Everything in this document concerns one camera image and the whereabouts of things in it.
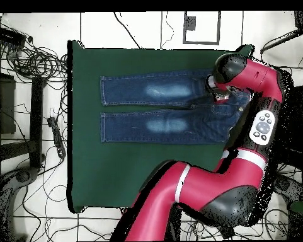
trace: red robot arm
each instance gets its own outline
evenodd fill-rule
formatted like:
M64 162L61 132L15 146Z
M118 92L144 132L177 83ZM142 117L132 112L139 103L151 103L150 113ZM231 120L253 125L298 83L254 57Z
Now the red robot arm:
M111 241L164 240L174 203L201 212L218 226L246 222L256 202L283 102L281 74L241 55L225 54L217 59L213 78L221 90L250 89L261 95L247 106L214 171L180 161L165 163L122 216Z

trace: jeans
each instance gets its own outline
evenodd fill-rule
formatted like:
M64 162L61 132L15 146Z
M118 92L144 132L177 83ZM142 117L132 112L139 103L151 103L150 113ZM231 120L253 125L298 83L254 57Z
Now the jeans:
M226 142L250 94L238 91L217 104L205 89L211 69L131 76L102 76L101 101L110 105L153 105L156 110L100 115L101 142L215 144Z

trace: black border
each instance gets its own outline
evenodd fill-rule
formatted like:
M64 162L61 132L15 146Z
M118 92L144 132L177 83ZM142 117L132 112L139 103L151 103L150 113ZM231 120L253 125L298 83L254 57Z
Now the black border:
M72 201L72 188L73 188L73 160L72 160L72 131L73 131L73 109L72 109L72 70L73 70L73 41L68 40L67 41L67 106L70 107L68 109L67 116L69 117L69 120L71 123L68 123L68 130L67 130L67 188L66 188L66 198L67 198L67 204L68 209L73 214L76 214L77 212L74 210L73 201Z
M184 31L183 31L183 44L184 45L219 45L220 41L220 17L221 11L218 11L219 19L217 20L217 35L216 35L216 42L193 42L193 41L186 41L186 19L187 11L184 12Z

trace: green mat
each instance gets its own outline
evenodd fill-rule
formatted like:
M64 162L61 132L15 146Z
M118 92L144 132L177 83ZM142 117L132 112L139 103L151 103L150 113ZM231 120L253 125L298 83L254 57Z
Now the green mat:
M223 50L84 49L76 41L68 45L69 84L72 83L72 112L69 113L69 208L84 206L130 207L139 188L161 162L174 159L212 170L224 144L163 145L100 142L100 112L129 112L159 107L103 107L100 76L213 68ZM253 52L252 45L235 51Z

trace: white floor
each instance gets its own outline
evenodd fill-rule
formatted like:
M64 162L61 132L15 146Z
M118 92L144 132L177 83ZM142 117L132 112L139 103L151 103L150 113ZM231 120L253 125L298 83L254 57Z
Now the white floor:
M226 49L235 50L241 44L251 43L256 47L254 56L260 58L260 48L269 40L279 37L291 30L295 30L293 11L245 11L244 19L242 11L222 11L222 22L220 26L220 45L183 45L183 12L146 12L146 13L122 13L118 18L130 30L137 43L148 49L159 49L161 45L161 28L163 49ZM85 47L123 47L136 48L125 29L116 21L113 13L32 13L32 14L5 14L2 23L23 31L33 37L33 43L36 47L47 47L57 53L59 57L66 54L68 40L81 40ZM263 59L267 63L275 66L298 66L303 56L303 36L279 45L263 54ZM293 79L295 85L303 84L303 72L293 70ZM30 109L30 89L29 84L16 85L15 105L24 103L27 109ZM60 91L56 91L49 86L45 88L43 101L43 116L49 117L50 110L55 112L59 109ZM24 112L23 106L15 109ZM16 121L19 123L26 138L29 138L29 115L23 113L15 114ZM60 129L63 131L67 127L66 123L59 121ZM14 135L2 135L2 138L22 138L20 132L16 131ZM43 125L43 139L52 140L52 131L47 125ZM2 144L13 141L1 141ZM54 145L52 141L43 141L43 153ZM18 163L27 159L28 156L20 156L9 159L1 163L1 173L5 173L16 167ZM46 167L50 168L59 162L56 149L52 148L47 154ZM59 166L54 173L52 171L45 174L45 177L39 176L37 180L29 186L27 194L26 208L41 219L41 226L34 236L33 240L47 242L52 241L95 241L110 236L105 235L113 231L120 218L119 209L87 208L83 213L77 215L69 212L67 208L66 188L56 187L48 199L42 187L45 182L45 191L47 194L57 185L67 185L67 161ZM25 195L25 188L21 189L14 205L14 221L18 233L28 234L28 241L38 227L39 221L29 215L21 206ZM273 194L269 209L286 210L285 203L281 197ZM287 223L287 216L278 211L272 211L268 215L268 220L275 224L278 229L273 229L270 225L270 231L266 230L265 225L260 222L253 228L238 227L236 231L239 234L249 234L249 239L270 239L269 233L273 239L285 239L284 226L279 222ZM191 219L184 216L181 228L187 231ZM211 236L215 234L215 228L205 228L199 226L199 234L203 240L222 240L220 236ZM195 235L191 236L181 232L183 240L195 240Z

